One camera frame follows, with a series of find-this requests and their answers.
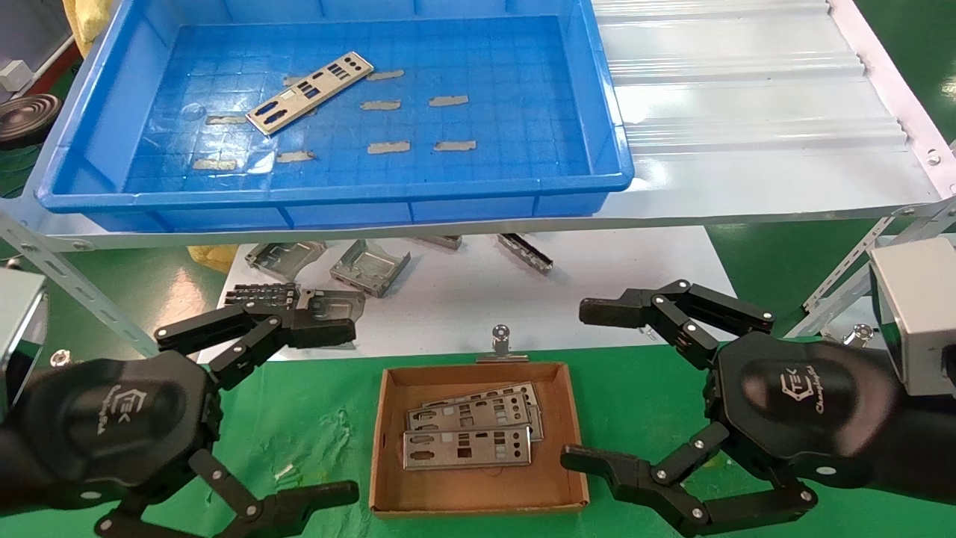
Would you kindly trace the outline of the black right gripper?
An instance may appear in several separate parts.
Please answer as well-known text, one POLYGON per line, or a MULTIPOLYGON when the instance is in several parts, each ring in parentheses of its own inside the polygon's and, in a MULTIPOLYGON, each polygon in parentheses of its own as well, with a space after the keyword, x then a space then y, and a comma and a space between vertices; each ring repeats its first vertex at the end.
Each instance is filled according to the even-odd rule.
POLYGON ((724 425, 711 423, 657 464, 580 444, 560 456, 564 469, 601 477, 616 501, 651 508, 683 537, 800 519, 817 497, 796 477, 954 503, 954 398, 909 395, 883 351, 776 339, 771 311, 688 280, 585 297, 578 320, 649 327, 694 368, 713 370, 707 415, 724 425), (702 326, 745 336, 720 348, 702 326), (688 493, 684 481, 724 444, 772 489, 709 501, 688 493))

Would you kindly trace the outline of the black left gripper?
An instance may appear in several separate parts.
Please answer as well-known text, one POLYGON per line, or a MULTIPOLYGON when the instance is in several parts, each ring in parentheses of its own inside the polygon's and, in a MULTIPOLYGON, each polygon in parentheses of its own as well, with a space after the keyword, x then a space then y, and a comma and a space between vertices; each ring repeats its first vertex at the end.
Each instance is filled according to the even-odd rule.
POLYGON ((355 337, 349 318, 230 304, 155 331, 158 350, 180 354, 96 359, 38 374, 2 422, 2 515, 123 500, 96 523, 96 535, 194 537, 141 517, 196 475, 235 512, 217 537, 300 535, 314 512, 356 503, 359 485, 334 481, 254 498, 209 452, 223 417, 218 389, 234 389, 284 347, 310 350, 355 337), (225 341, 232 345, 208 364, 209 374, 182 356, 225 341))

